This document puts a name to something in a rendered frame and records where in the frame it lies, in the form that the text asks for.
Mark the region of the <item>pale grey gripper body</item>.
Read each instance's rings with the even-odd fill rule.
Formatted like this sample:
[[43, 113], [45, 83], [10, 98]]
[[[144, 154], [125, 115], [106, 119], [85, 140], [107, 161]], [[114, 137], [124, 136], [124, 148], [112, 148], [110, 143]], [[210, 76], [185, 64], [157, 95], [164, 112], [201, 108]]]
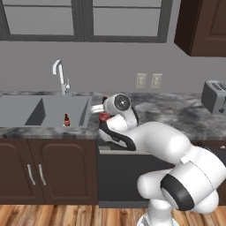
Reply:
[[102, 104], [98, 104], [98, 105], [94, 105], [90, 108], [90, 112], [92, 114], [95, 114], [95, 113], [100, 113], [100, 112], [103, 112], [104, 111], [104, 107]]

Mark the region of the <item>grey sink basin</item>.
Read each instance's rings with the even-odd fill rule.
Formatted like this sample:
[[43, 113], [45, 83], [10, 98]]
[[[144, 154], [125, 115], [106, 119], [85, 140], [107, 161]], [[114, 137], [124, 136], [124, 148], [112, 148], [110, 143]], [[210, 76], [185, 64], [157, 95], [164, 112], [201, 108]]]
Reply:
[[71, 127], [87, 127], [91, 96], [2, 95], [0, 127], [62, 127], [67, 114]]

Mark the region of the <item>silver tap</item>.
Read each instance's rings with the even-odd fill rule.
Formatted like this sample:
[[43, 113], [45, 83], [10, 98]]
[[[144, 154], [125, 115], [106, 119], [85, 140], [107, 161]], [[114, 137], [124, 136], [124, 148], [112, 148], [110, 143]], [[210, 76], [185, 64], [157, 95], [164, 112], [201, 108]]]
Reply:
[[71, 88], [69, 80], [64, 80], [63, 63], [60, 59], [56, 60], [52, 66], [52, 73], [59, 75], [62, 95], [67, 95], [68, 90]]

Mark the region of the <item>dark brown cupboard door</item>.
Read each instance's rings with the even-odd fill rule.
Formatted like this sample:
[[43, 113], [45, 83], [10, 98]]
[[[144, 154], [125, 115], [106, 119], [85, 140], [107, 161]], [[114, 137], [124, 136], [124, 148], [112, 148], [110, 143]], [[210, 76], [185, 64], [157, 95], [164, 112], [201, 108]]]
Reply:
[[[89, 139], [28, 141], [47, 204], [94, 205], [98, 202], [95, 142]], [[39, 164], [47, 185], [43, 185]]]
[[[28, 175], [31, 165], [36, 185]], [[39, 178], [26, 139], [0, 139], [0, 204], [44, 204]]]

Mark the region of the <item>black dishwasher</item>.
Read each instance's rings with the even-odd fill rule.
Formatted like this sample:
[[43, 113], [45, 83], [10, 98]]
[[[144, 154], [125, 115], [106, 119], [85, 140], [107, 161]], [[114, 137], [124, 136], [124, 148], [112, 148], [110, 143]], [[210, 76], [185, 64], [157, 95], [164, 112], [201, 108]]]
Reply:
[[137, 190], [139, 176], [174, 167], [150, 154], [100, 154], [99, 150], [126, 150], [101, 139], [97, 141], [96, 150], [101, 208], [147, 208], [148, 200]]

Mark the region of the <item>grey framed window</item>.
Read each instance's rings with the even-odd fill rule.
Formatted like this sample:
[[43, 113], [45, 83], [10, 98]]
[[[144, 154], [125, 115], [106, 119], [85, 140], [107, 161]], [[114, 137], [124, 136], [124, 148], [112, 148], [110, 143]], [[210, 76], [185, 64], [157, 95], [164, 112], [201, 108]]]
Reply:
[[0, 0], [1, 41], [165, 43], [173, 0]]

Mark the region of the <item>grey toaster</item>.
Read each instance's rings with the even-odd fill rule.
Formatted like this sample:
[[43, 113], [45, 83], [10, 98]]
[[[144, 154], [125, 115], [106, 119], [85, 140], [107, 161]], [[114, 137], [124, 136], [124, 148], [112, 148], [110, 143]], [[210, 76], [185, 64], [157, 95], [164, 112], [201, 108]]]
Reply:
[[201, 103], [213, 115], [226, 115], [226, 84], [218, 80], [206, 80]]

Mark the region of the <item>beige wall outlet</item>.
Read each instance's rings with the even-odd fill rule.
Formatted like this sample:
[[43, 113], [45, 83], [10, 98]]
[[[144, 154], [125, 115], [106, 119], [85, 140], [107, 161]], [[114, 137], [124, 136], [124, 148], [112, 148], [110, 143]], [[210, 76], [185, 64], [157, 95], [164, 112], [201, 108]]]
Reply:
[[162, 74], [161, 73], [154, 73], [152, 77], [152, 88], [159, 88], [162, 82]]
[[138, 73], [136, 87], [137, 88], [145, 88], [146, 82], [147, 82], [147, 75], [145, 73]]

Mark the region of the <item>dark brown wall cupboard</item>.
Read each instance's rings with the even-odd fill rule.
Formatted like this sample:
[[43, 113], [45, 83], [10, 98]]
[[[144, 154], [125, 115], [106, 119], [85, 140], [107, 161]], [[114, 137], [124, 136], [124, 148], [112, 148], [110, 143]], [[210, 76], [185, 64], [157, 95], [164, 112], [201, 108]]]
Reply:
[[226, 57], [226, 0], [181, 0], [174, 43], [190, 57]]

